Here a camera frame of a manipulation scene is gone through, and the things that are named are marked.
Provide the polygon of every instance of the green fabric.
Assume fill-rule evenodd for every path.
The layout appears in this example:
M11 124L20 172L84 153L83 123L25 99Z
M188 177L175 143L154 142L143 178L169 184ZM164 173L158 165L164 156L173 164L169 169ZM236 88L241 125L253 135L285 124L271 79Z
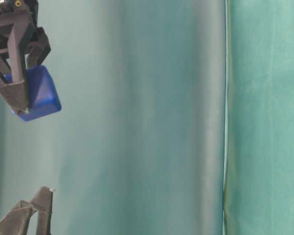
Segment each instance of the green fabric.
M294 0L229 1L227 235L294 235Z
M55 235L220 234L224 2L39 2L63 110L0 99L0 219L45 185Z

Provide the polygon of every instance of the gripper jaw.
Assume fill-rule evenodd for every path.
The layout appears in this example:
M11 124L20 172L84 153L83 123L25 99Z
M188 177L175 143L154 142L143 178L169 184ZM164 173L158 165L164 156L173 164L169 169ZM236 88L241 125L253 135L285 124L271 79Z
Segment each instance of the gripper jaw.
M38 211L36 235L50 235L53 191L42 187L30 202L20 201L0 221L0 235L26 235L30 218Z
M37 0L0 0L0 95L16 114L29 108L26 68L42 64L51 51L37 15Z

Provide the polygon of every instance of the blue plastic cube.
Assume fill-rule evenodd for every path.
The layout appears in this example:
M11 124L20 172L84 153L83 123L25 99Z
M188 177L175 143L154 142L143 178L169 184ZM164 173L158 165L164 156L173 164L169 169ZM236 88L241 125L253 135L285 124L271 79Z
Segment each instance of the blue plastic cube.
M11 74L5 75L11 82ZM61 103L45 66L39 65L27 70L29 112L18 115L24 121L31 121L61 110Z

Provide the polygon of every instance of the screw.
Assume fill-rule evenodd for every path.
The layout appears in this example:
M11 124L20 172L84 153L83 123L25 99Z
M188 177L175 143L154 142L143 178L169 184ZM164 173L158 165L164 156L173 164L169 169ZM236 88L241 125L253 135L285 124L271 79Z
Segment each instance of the screw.
M22 5L22 2L21 2L20 0L17 0L17 1L15 1L15 5L16 5L17 7L19 7L19 6Z

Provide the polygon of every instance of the blue object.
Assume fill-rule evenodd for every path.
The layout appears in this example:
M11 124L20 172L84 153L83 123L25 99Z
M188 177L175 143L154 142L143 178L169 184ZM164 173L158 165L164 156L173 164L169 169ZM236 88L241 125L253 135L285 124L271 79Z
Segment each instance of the blue object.
M12 82L11 74L5 75ZM24 121L31 121L61 110L61 103L53 79L42 65L27 69L29 112L18 115Z

